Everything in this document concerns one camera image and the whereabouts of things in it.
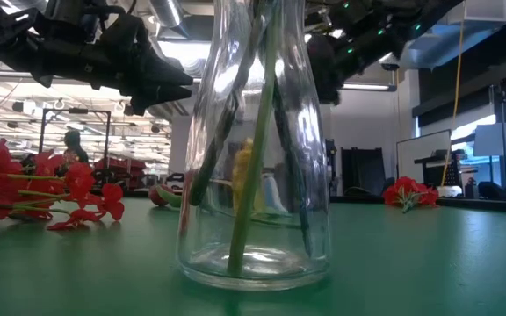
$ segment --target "flower bouquet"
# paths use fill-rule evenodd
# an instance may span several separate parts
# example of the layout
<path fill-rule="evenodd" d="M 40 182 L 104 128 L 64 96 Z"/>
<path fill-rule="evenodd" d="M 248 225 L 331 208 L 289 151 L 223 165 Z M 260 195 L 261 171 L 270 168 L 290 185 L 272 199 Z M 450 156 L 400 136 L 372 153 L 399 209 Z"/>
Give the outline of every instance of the flower bouquet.
<path fill-rule="evenodd" d="M 5 139 L 0 139 L 0 219 L 51 220 L 53 213 L 64 213 L 69 215 L 67 221 L 47 229 L 69 230 L 83 226 L 85 221 L 100 221 L 107 213 L 114 220 L 122 218 L 122 189 L 106 184 L 102 197 L 90 194 L 95 179 L 88 164 L 71 164 L 65 177 L 58 177 L 55 171 L 63 164 L 61 155 L 54 155 L 53 151 L 38 154 L 33 168 L 23 168 L 11 160 L 5 143 Z M 60 201 L 76 202 L 79 209 L 68 212 L 53 208 Z M 95 205 L 97 210 L 85 210 L 87 205 Z"/>
<path fill-rule="evenodd" d="M 415 206 L 436 206 L 438 191 L 403 176 L 384 193 L 386 205 L 401 207 L 403 213 Z"/>

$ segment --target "metal frame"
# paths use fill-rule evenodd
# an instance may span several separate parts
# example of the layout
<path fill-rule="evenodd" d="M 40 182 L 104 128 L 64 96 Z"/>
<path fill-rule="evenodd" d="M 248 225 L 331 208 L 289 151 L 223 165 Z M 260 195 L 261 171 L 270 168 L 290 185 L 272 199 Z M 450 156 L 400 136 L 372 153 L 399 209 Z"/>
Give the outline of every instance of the metal frame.
<path fill-rule="evenodd" d="M 105 167 L 109 168 L 109 133 L 111 131 L 111 112 L 110 111 L 97 111 L 97 110 L 87 110 L 87 109 L 63 109 L 63 110 L 55 110 L 55 109 L 43 109 L 42 110 L 42 123 L 40 125 L 40 143 L 39 143 L 39 153 L 42 153 L 43 145 L 44 145 L 44 132 L 46 130 L 46 114 L 48 112 L 67 112 L 69 114 L 89 114 L 89 113 L 104 113 L 106 114 L 106 135 L 105 135 L 105 152 L 103 155 L 103 159 L 105 159 Z"/>

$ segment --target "clear glass vase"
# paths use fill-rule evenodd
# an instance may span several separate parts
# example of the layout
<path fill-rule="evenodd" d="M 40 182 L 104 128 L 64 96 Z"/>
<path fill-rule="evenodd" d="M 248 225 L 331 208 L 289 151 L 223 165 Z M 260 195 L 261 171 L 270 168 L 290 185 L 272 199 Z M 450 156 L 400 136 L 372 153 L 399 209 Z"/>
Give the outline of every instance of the clear glass vase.
<path fill-rule="evenodd" d="M 329 269 L 329 198 L 304 0 L 215 0 L 177 242 L 184 273 L 283 290 Z"/>

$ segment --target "whiteboard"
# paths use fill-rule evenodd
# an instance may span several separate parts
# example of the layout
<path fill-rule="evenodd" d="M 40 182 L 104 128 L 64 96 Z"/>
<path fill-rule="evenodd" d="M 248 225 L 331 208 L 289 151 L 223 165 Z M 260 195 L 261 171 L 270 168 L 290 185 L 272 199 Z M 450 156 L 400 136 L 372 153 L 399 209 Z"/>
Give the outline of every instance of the whiteboard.
<path fill-rule="evenodd" d="M 423 165 L 416 159 L 430 157 L 435 150 L 446 150 L 450 146 L 450 130 L 445 130 L 397 143 L 397 176 L 408 176 L 423 183 Z"/>

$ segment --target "desk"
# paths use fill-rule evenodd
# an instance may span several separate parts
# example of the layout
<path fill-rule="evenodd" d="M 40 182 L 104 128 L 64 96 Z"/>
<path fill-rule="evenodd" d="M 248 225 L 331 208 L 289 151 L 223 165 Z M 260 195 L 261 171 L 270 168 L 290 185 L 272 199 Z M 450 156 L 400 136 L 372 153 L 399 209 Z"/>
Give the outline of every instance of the desk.
<path fill-rule="evenodd" d="M 0 221 L 0 315 L 506 316 L 506 213 L 332 204 L 329 279 L 240 293 L 178 272 L 176 212 L 124 203 L 84 231 Z"/>

